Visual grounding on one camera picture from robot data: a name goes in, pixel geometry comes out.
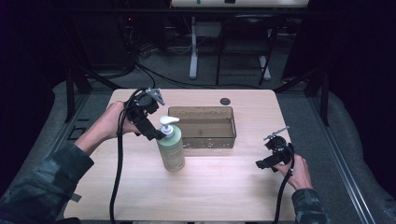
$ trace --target cable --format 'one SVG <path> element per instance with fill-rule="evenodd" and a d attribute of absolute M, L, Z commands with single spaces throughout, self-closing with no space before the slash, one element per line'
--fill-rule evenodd
<path fill-rule="evenodd" d="M 95 73 L 97 76 L 100 76 L 100 77 L 102 77 L 102 78 L 111 79 L 111 78 L 123 77 L 123 76 L 125 76 L 125 75 L 131 74 L 131 73 L 133 72 L 133 70 L 135 69 L 135 65 L 134 65 L 134 67 L 131 68 L 131 70 L 129 70 L 129 71 L 127 71 L 127 69 L 125 69 L 124 72 L 123 72 L 124 74 L 121 73 L 121 74 L 118 74 L 118 75 L 108 75 L 108 76 L 99 75 L 98 73 L 96 73 L 96 72 L 94 72 L 94 71 L 92 71 L 92 70 L 88 70 L 88 69 L 86 69 L 86 68 L 84 68 L 84 67 L 80 67 L 80 69 L 81 69 L 83 72 L 85 72 L 85 73 L 87 74 L 87 78 L 96 79 L 95 77 L 91 77 L 91 76 L 90 76 L 90 74 Z M 155 83 L 154 77 L 153 77 L 150 73 L 148 73 L 147 71 L 144 71 L 144 72 L 148 75 L 148 77 L 149 77 L 149 78 L 151 79 L 151 81 L 152 81 L 152 86 L 151 86 L 151 88 L 155 88 L 156 83 Z"/>
<path fill-rule="evenodd" d="M 153 74 L 157 77 L 160 77 L 160 78 L 164 79 L 165 81 L 167 81 L 175 86 L 184 88 L 184 89 L 188 89 L 188 88 L 217 89 L 218 87 L 238 86 L 238 87 L 248 87 L 248 88 L 252 88 L 252 89 L 256 89 L 256 90 L 262 90 L 261 87 L 256 87 L 256 86 L 252 86 L 252 85 L 243 85 L 243 84 L 233 84 L 233 83 L 226 84 L 226 85 L 200 85 L 200 84 L 185 83 L 185 82 L 173 80 L 172 78 L 165 77 L 164 75 L 154 72 L 139 62 L 136 63 L 136 66 L 139 67 L 141 70 L 146 70 L 146 72 L 150 72 L 151 74 Z"/>
<path fill-rule="evenodd" d="M 154 88 L 155 88 L 155 80 L 154 80 L 154 77 L 153 77 L 152 75 L 150 75 L 149 72 L 146 71 L 145 69 L 140 68 L 140 70 L 142 70 L 143 72 L 145 72 L 145 73 L 151 78 L 151 80 L 152 80 L 152 86 L 151 86 L 151 88 L 154 89 Z"/>
<path fill-rule="evenodd" d="M 190 49 L 192 48 L 192 44 L 190 44 L 189 46 L 187 46 L 187 47 L 169 47 L 175 54 L 178 54 L 178 55 L 182 55 L 182 54 L 185 54 L 185 53 L 187 53 L 187 52 L 189 52 L 190 51 Z M 183 52 L 177 52 L 177 51 L 175 51 L 175 49 L 181 49 L 181 48 L 187 48 L 186 50 L 184 50 Z"/>
<path fill-rule="evenodd" d="M 116 179 L 114 181 L 114 187 L 113 187 L 113 192 L 111 193 L 111 199 L 110 199 L 110 205 L 109 205 L 109 213 L 110 213 L 110 220 L 112 224 L 116 224 L 116 220 L 114 218 L 114 203 L 117 198 L 117 192 L 119 190 L 119 185 L 120 185 L 120 178 L 121 178 L 121 173 L 122 173 L 122 164 L 123 164 L 123 145 L 122 145 L 122 127 L 123 123 L 125 122 L 126 118 L 126 111 L 130 108 L 130 104 L 134 97 L 137 95 L 138 92 L 142 91 L 143 89 L 138 89 L 132 93 L 131 97 L 128 100 L 128 104 L 125 106 L 125 109 L 123 109 L 120 112 L 119 115 L 119 124 L 118 124 L 118 129 L 117 129 L 117 140 L 118 140 L 118 162 L 117 162 L 117 173 L 116 173 Z"/>
<path fill-rule="evenodd" d="M 292 176 L 293 168 L 294 168 L 294 153 L 292 150 L 290 150 L 289 147 L 283 145 L 284 148 L 287 148 L 291 152 L 291 165 L 286 173 L 285 177 L 283 178 L 282 184 L 280 185 L 279 188 L 279 193 L 277 194 L 277 200 L 276 200 L 276 213 L 275 213 L 275 219 L 272 224 L 277 224 L 279 221 L 279 213 L 280 213 L 280 205 L 282 203 L 282 195 L 283 195 L 283 190 L 286 187 L 286 184 L 288 183 L 289 178 Z"/>
<path fill-rule="evenodd" d="M 190 26 L 188 25 L 188 23 L 187 23 L 185 17 L 183 17 L 183 21 L 184 21 L 184 23 L 186 24 L 186 27 L 187 27 L 187 29 L 189 30 L 189 33 L 191 34 Z M 179 54 L 179 55 L 185 54 L 185 53 L 189 52 L 190 49 L 192 48 L 192 42 L 191 42 L 190 45 L 188 46 L 188 49 L 185 50 L 184 52 L 176 52 L 174 48 L 175 48 L 175 47 L 171 47 L 171 48 L 170 48 L 174 53 Z"/>
<path fill-rule="evenodd" d="M 106 75 L 106 76 L 101 75 L 101 77 L 105 77 L 107 79 L 112 79 L 112 78 L 117 78 L 117 77 L 124 77 L 124 76 L 130 74 L 133 71 L 134 71 L 134 63 L 132 63 L 130 66 L 126 67 L 124 70 L 122 70 L 118 74 Z"/>

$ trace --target sleeve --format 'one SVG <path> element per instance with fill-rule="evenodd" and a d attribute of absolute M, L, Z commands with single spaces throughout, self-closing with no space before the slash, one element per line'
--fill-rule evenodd
<path fill-rule="evenodd" d="M 314 189 L 298 189 L 291 196 L 296 214 L 296 223 L 331 223 Z"/>
<path fill-rule="evenodd" d="M 0 202 L 0 223 L 53 222 L 92 166 L 88 155 L 67 143 L 8 190 Z"/>

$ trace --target soap pump bottle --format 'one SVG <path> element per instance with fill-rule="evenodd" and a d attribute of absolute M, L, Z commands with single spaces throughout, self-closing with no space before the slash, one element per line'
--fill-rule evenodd
<path fill-rule="evenodd" d="M 157 140 L 157 145 L 163 158 L 163 165 L 168 171 L 179 171 L 185 163 L 181 130 L 176 125 L 172 125 L 178 121 L 178 118 L 169 116 L 162 116 L 160 119 L 160 123 L 163 125 L 161 132 L 166 136 Z"/>

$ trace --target pump nozzle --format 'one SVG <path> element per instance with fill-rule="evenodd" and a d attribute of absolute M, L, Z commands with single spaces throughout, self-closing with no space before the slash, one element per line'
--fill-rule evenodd
<path fill-rule="evenodd" d="M 160 118 L 160 123 L 163 125 L 163 127 L 161 128 L 161 132 L 166 134 L 166 138 L 170 138 L 174 134 L 173 127 L 170 124 L 178 122 L 179 120 L 180 119 L 178 118 L 174 118 L 170 116 L 162 116 Z"/>

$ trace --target wooden table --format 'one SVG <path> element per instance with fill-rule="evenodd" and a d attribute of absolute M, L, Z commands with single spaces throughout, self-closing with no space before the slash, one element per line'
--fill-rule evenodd
<path fill-rule="evenodd" d="M 134 90 L 114 91 L 110 103 L 126 101 Z M 271 155 L 262 139 L 284 128 L 273 91 L 161 90 L 165 106 L 148 118 L 157 128 L 169 106 L 221 106 L 231 100 L 237 137 L 233 148 L 185 149 L 186 165 L 179 172 L 163 167 L 155 140 L 127 133 L 115 204 L 116 220 L 264 221 L 273 220 L 283 176 L 257 168 L 255 161 Z M 280 134 L 288 142 L 287 131 Z M 104 142 L 92 154 L 95 165 L 79 181 L 81 198 L 70 201 L 65 217 L 109 220 L 108 205 L 117 170 L 117 140 Z M 280 219 L 294 220 L 291 194 L 283 194 Z"/>

